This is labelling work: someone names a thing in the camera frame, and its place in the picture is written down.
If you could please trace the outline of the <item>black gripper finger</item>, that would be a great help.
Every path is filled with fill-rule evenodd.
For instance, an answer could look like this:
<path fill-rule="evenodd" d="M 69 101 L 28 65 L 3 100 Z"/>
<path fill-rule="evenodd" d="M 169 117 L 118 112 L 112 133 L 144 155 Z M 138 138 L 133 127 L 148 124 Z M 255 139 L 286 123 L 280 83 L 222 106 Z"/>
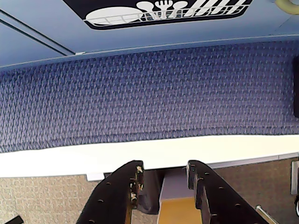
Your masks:
<path fill-rule="evenodd" d="M 130 224 L 144 187 L 143 161 L 130 161 L 102 180 L 88 198 L 78 224 Z"/>
<path fill-rule="evenodd" d="M 187 163 L 188 188 L 204 224 L 265 224 L 266 220 L 221 176 L 201 161 Z"/>

